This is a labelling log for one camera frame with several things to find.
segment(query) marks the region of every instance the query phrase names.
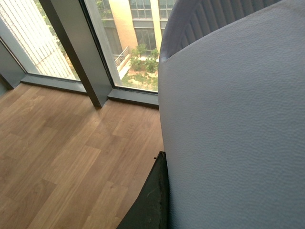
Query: white leather chair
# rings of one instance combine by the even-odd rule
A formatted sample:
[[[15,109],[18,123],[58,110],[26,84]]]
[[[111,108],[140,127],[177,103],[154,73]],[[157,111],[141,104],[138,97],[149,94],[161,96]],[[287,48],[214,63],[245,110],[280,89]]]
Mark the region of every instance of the white leather chair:
[[[163,35],[170,228],[303,229],[305,1],[282,0],[205,34],[207,14],[221,20],[204,5],[225,12],[236,2],[178,0]]]

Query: metal window frame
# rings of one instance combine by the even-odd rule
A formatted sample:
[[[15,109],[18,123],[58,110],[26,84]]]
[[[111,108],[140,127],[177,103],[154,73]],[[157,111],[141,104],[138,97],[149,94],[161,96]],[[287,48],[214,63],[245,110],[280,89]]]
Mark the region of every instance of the metal window frame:
[[[131,11],[137,11],[137,15],[138,15],[137,18],[132,18],[132,19],[140,19],[140,20],[148,19],[148,20],[152,20],[152,19],[153,19],[153,14],[152,14],[152,7],[151,7],[151,5],[150,5],[150,8],[149,8],[149,9],[146,9],[146,8],[145,8],[144,0],[142,0],[142,3],[143,3],[143,9],[139,9],[139,7],[138,7],[138,2],[137,2],[137,1],[135,1],[136,9],[132,9],[132,8],[131,8],[131,3],[130,3],[130,0],[129,0],[129,5],[130,5],[130,8],[131,8]],[[144,11],[145,18],[140,18],[140,16],[139,16],[139,11]],[[146,15],[146,11],[150,11],[152,16],[148,18],[147,15]]]
[[[158,3],[159,3],[159,11],[160,11],[160,10],[166,10],[166,18],[161,18],[161,14],[160,14],[160,19],[161,19],[161,20],[166,20],[166,19],[168,19],[168,18],[169,18],[168,10],[173,10],[173,9],[168,7],[167,0],[165,0],[165,8],[161,8],[161,7],[160,7],[160,0],[159,0]]]
[[[86,9],[81,4],[81,0],[40,0],[40,3],[48,15],[81,82],[28,74],[22,69],[22,63],[18,62],[20,59],[17,59],[0,42],[0,46],[5,48],[5,52],[0,52],[0,58],[10,61],[10,64],[0,62],[2,84],[4,82],[7,84],[5,85],[6,87],[12,89],[20,82],[23,82],[87,94],[96,107],[102,107],[107,99],[158,106],[157,92],[114,85],[104,54],[99,47],[97,36],[91,21],[85,14]]]

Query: wooden floor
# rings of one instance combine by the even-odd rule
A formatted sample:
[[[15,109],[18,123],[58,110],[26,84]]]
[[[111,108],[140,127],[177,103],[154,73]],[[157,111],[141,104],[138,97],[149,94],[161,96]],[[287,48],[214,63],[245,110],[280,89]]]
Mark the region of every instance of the wooden floor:
[[[20,85],[0,97],[0,228],[114,229],[160,150],[158,110]]]

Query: glass window pane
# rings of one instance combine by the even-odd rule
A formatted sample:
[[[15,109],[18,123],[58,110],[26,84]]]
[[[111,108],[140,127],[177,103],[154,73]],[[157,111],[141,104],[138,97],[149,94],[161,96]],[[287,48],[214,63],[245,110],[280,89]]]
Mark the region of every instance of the glass window pane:
[[[167,19],[166,10],[160,10],[160,18]]]
[[[138,19],[139,15],[138,15],[138,11],[137,10],[132,10],[132,18],[133,19]]]
[[[138,9],[144,9],[143,0],[137,0]]]
[[[111,24],[105,22],[101,25],[104,27],[111,50],[111,53],[104,53],[104,55],[109,57],[110,54],[113,57],[120,77],[118,80],[114,78],[115,85],[157,91],[159,51],[156,50],[154,29],[147,29],[153,26],[153,23],[150,24],[148,21],[153,18],[151,0],[108,1],[116,28],[113,28],[113,25],[110,28]],[[130,13],[137,23],[130,19]]]
[[[159,0],[160,9],[166,9],[166,0]]]
[[[145,9],[151,9],[151,2],[150,0],[144,0]]]
[[[139,10],[138,13],[139,13],[139,18],[140,18],[140,19],[145,19],[145,18],[146,18],[146,17],[145,17],[144,10]]]
[[[79,80],[79,77],[38,0],[6,0],[0,17],[37,69],[29,73]]]
[[[167,10],[168,17],[171,15],[171,13],[172,13],[172,10]]]
[[[130,3],[130,8],[132,10],[136,10],[137,9],[137,4],[135,2],[136,0],[129,0],[129,3]]]
[[[174,0],[167,0],[167,8],[172,9],[174,5]]]
[[[146,19],[153,19],[152,10],[145,10]]]

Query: chair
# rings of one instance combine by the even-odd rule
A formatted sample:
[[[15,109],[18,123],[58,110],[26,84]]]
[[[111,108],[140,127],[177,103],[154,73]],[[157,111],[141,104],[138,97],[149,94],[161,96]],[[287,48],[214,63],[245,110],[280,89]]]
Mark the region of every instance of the chair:
[[[167,23],[170,228],[305,226],[305,1],[260,2],[178,0]]]

